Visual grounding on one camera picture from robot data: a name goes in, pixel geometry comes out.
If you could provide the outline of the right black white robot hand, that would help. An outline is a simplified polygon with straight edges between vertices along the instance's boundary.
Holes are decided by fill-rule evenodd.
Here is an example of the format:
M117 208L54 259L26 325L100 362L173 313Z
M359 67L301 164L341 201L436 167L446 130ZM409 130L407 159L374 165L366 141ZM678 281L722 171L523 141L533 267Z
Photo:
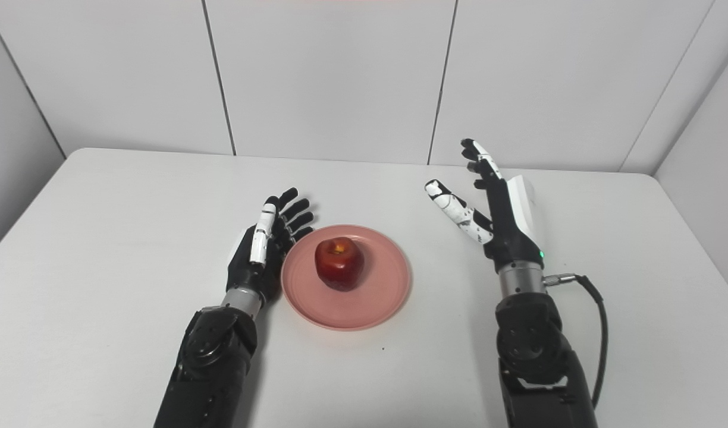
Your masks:
M489 152L475 139L462 139L462 156L470 172L478 174L473 186L485 192L489 215L467 205L438 180L425 184L426 194L459 230L483 247L485 257L494 261L495 271L507 265L528 262L544 268L540 247L519 228L514 217L508 182Z

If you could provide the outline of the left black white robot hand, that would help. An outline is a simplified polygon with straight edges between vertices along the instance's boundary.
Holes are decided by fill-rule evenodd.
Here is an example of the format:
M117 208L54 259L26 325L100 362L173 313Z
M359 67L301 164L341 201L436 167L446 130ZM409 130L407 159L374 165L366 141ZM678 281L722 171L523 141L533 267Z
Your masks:
M310 202L291 187L268 197L258 221L245 230L227 268L222 305L256 315L280 294L280 275L290 250L314 228Z

